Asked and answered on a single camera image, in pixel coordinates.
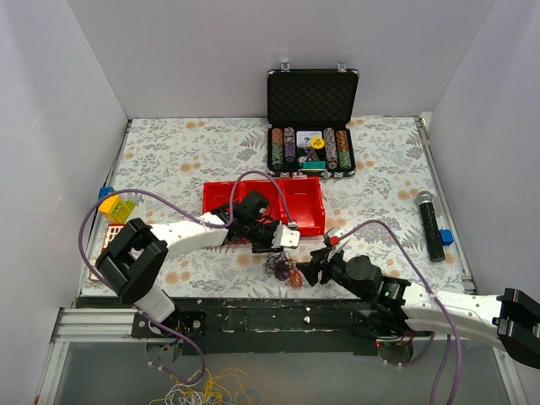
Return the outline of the red plastic compartment tray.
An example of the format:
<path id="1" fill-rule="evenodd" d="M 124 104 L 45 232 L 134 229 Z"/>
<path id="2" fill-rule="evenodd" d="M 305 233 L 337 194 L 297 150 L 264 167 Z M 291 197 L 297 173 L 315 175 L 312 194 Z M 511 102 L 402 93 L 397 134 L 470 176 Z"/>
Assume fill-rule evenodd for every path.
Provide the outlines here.
<path id="1" fill-rule="evenodd" d="M 322 201 L 320 182 L 315 177 L 282 178 L 276 183 L 281 189 L 289 213 L 298 225 L 302 237 L 323 235 L 326 211 Z M 206 182 L 203 187 L 202 211 L 208 212 L 229 202 L 233 181 Z M 234 201 L 239 203 L 248 192 L 259 192 L 269 201 L 265 215 L 288 223 L 288 216 L 276 187 L 269 180 L 241 181 L 235 189 Z"/>

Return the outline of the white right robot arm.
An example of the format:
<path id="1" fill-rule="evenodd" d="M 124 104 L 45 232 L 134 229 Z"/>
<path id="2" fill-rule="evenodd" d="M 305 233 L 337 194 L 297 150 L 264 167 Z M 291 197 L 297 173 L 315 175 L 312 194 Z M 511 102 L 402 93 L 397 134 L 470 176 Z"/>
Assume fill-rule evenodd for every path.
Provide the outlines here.
<path id="1" fill-rule="evenodd" d="M 384 275 L 367 256 L 345 260 L 328 249 L 310 256 L 297 266 L 309 285 L 333 281 L 369 306 L 356 318 L 355 328 L 365 338 L 457 333 L 505 351 L 518 363 L 539 366 L 539 304 L 519 289 L 501 295 L 430 293 L 418 283 Z"/>

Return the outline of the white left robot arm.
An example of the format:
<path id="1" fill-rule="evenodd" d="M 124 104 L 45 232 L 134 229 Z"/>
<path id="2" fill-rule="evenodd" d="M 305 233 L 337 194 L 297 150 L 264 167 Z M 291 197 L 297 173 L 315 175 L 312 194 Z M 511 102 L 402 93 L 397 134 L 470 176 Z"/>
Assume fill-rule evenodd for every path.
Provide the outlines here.
<path id="1" fill-rule="evenodd" d="M 96 275 L 124 305 L 149 316 L 159 336 L 171 337 L 179 329 L 181 311 L 157 283 L 165 260 L 243 240 L 255 253 L 281 252 L 286 225 L 267 216 L 268 207 L 267 198 L 250 192 L 240 202 L 224 204 L 193 221 L 150 225 L 131 219 L 96 259 Z"/>

